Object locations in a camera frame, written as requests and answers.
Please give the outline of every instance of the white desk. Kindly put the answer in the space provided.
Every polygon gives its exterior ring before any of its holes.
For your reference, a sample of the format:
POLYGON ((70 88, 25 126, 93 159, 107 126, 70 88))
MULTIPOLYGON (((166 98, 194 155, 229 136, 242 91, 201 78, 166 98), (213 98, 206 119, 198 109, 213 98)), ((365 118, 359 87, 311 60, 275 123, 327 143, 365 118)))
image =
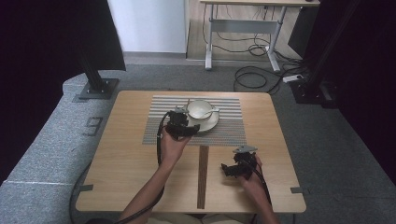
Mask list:
POLYGON ((212 69, 212 32, 245 33, 245 34, 271 34, 274 37, 269 46, 265 47, 268 58, 275 72, 279 72, 274 54, 274 48, 282 27, 287 7, 318 7, 319 1, 312 0, 200 0, 201 3, 209 4, 209 39, 206 45, 205 69, 212 69), (214 5, 240 5, 240 6, 276 6, 282 7, 277 21, 242 21, 242 20, 218 20, 213 18, 214 5))

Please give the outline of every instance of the gray floor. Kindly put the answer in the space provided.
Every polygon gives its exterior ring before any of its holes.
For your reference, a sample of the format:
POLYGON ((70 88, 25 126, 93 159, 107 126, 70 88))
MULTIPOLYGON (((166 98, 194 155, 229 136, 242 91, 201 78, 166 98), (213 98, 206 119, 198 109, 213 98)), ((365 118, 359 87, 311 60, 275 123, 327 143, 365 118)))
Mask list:
MULTIPOLYGON (((214 63, 207 72, 204 62, 172 54, 129 55, 125 61, 130 64, 127 72, 101 72, 102 77, 120 79, 117 91, 233 91, 233 73, 240 66, 269 68, 266 63, 214 63)), ((0 223, 71 223, 72 188, 94 155, 117 96, 74 103, 86 81, 80 75, 64 83, 57 108, 2 184, 0 223), (86 127, 90 117, 104 119, 95 136, 84 135, 93 132, 86 127)), ((307 205, 295 223, 396 223, 396 188, 341 113, 295 104, 289 86, 283 83, 272 99, 307 205)), ((72 211, 77 223, 118 215, 72 211)), ((279 217, 282 223, 292 223, 290 214, 279 217)))

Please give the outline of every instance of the dark backdrop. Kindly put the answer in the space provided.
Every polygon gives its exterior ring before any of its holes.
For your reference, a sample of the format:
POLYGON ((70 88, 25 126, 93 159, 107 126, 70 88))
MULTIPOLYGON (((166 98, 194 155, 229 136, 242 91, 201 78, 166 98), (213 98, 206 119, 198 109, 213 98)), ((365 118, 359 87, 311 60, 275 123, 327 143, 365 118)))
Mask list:
POLYGON ((306 53, 306 58, 314 61, 311 68, 318 77, 337 87, 340 111, 393 183, 396 183, 395 10, 392 1, 323 0, 306 53), (323 47, 341 26, 351 3, 357 3, 356 10, 345 21, 346 27, 323 66, 317 68, 316 62, 324 55, 323 47))
POLYGON ((3 182, 63 95, 83 73, 77 42, 98 70, 125 70, 106 0, 0 3, 0 180, 3 182))

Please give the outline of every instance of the desk leg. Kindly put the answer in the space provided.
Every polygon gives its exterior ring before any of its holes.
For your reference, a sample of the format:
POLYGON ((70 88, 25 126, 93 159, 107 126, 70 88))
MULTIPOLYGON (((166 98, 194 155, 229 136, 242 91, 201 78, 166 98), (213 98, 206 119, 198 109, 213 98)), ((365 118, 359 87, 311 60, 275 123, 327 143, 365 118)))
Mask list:
POLYGON ((205 69, 212 69, 212 21, 213 21, 213 6, 210 5, 210 17, 209 17, 209 39, 206 44, 206 57, 205 57, 205 69))
POLYGON ((282 28, 283 19, 285 18, 285 14, 286 14, 286 7, 282 7, 282 10, 280 11, 280 18, 277 21, 274 38, 272 39, 270 46, 265 47, 265 49, 267 50, 268 58, 270 59, 271 65, 273 66, 273 69, 275 72, 280 72, 280 69, 279 69, 279 65, 277 64, 277 61, 276 61, 276 57, 274 54, 274 48, 275 48, 277 38, 279 37, 280 28, 282 28))

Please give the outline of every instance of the tabletop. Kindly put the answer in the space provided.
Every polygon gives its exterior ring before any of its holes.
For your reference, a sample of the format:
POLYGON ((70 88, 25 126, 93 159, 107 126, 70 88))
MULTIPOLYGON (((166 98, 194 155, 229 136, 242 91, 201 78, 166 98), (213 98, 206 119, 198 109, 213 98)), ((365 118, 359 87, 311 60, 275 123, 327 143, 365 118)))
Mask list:
POLYGON ((220 169, 222 163, 234 164, 233 150, 241 144, 258 148, 274 211, 305 210, 303 195, 290 190, 298 188, 299 182, 271 96, 208 91, 121 91, 84 182, 93 189, 80 193, 77 209, 122 211, 158 167, 156 145, 151 139, 156 134, 151 130, 158 127, 155 120, 163 115, 158 108, 184 105, 188 99, 213 102, 220 108, 219 123, 186 145, 154 212, 255 213, 239 182, 220 169), (239 128, 230 127, 230 123, 239 128), (223 130, 229 133, 216 134, 223 130), (200 145, 209 146, 205 209, 197 208, 200 145))
POLYGON ((200 0, 200 3, 211 5, 246 5, 246 6, 279 6, 279 7, 318 7, 319 0, 200 0))

